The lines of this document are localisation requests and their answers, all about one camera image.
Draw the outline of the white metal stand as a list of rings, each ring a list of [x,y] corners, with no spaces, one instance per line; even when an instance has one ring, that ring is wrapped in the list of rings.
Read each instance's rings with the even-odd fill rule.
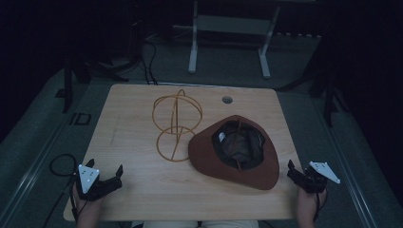
[[[193,25],[192,25],[192,46],[190,49],[188,72],[195,73],[198,60],[198,32],[214,31],[238,34],[263,35],[265,40],[258,48],[259,63],[262,77],[269,79],[271,72],[269,69],[266,52],[274,34],[280,6],[274,8],[270,19],[253,19],[228,16],[215,16],[199,14],[199,0],[193,1]]]

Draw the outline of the orange wire hat stand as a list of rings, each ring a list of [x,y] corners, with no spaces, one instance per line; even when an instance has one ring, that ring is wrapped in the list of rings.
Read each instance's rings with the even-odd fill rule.
[[[172,101],[172,107],[170,109],[170,121],[169,126],[162,127],[158,124],[157,121],[157,109],[161,103],[164,103],[168,100]],[[184,102],[187,106],[193,107],[198,113],[199,118],[193,126],[185,126],[180,123],[180,103]],[[152,122],[154,125],[160,130],[160,134],[156,140],[156,149],[158,154],[165,160],[169,162],[184,162],[189,159],[188,156],[184,158],[176,159],[175,155],[177,154],[179,144],[181,142],[181,137],[188,133],[191,133],[195,136],[194,130],[201,124],[203,118],[202,105],[194,98],[188,96],[183,89],[180,89],[176,94],[164,95],[162,97],[157,98],[153,103],[152,114],[151,114]],[[171,135],[175,137],[175,144],[173,147],[172,154],[167,157],[160,147],[160,141],[163,135]]]

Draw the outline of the person's left hand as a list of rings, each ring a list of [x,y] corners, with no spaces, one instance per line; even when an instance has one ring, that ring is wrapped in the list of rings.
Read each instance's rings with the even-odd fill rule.
[[[98,228],[104,198],[86,201],[79,198],[77,187],[73,186],[73,196],[78,211],[77,228]]]

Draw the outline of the black floor bracket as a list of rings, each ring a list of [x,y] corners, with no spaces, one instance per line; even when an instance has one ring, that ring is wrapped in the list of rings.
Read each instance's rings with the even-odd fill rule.
[[[74,113],[69,121],[69,125],[89,125],[91,119],[91,114]]]

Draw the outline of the black tripod stand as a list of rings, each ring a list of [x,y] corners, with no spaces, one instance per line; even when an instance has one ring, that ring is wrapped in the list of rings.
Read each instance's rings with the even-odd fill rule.
[[[325,123],[332,127],[332,112],[336,107],[334,98],[336,95],[336,80],[343,71],[343,64],[336,60],[324,60],[312,57],[302,76],[293,82],[276,88],[276,91],[289,91],[307,82],[312,82],[308,89],[308,95],[311,98],[318,98],[324,95],[323,118]]]
[[[79,82],[88,84],[91,81],[89,70],[94,69],[103,77],[113,81],[128,82],[128,79],[119,76],[118,72],[134,67],[140,61],[141,57],[135,56],[130,57],[127,63],[120,66],[106,67],[78,49],[68,52],[64,60],[64,87],[56,93],[57,98],[64,99],[63,112],[67,113],[73,102],[73,76],[76,76]]]

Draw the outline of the brown felt hat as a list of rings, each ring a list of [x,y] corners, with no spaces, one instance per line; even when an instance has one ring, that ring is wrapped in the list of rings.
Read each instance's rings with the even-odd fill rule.
[[[278,182],[277,151],[266,131],[239,115],[227,117],[195,135],[189,159],[200,173],[259,190]]]

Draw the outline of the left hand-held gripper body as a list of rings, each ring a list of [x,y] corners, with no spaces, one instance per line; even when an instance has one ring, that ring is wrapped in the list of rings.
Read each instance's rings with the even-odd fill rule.
[[[110,193],[106,186],[97,186],[100,170],[80,164],[77,191],[81,200],[95,201]]]

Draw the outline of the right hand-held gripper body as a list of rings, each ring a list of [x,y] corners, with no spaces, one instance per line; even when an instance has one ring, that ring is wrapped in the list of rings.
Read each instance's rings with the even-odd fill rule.
[[[312,166],[317,171],[317,176],[315,178],[309,178],[305,175],[304,170],[305,180],[301,188],[304,189],[306,193],[322,193],[327,187],[328,181],[341,184],[340,178],[327,162],[310,161],[309,166]]]

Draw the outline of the person's right hand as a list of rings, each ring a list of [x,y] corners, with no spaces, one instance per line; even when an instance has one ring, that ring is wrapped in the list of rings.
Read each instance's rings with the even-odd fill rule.
[[[298,228],[315,228],[315,219],[327,200],[327,190],[322,193],[306,193],[297,189],[296,219]]]

